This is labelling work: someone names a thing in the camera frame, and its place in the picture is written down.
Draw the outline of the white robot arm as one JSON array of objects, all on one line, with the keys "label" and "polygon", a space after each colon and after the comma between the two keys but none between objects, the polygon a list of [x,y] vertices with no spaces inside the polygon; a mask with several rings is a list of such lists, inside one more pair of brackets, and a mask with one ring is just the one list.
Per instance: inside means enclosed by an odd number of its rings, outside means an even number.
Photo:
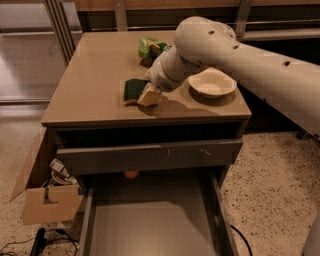
[{"label": "white robot arm", "polygon": [[225,73],[319,138],[317,65],[243,44],[235,39],[230,27],[190,17],[178,25],[174,46],[157,57],[146,78],[153,90],[171,92],[205,67]]}]

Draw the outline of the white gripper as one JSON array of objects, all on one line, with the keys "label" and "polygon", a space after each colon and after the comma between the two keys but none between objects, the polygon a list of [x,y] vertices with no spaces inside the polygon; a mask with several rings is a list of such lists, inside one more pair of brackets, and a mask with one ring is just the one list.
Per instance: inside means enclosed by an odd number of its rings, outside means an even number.
[{"label": "white gripper", "polygon": [[149,83],[145,86],[137,103],[148,107],[161,102],[162,92],[173,92],[181,86],[181,81],[170,79],[162,68],[161,61],[156,59],[144,75]]}]

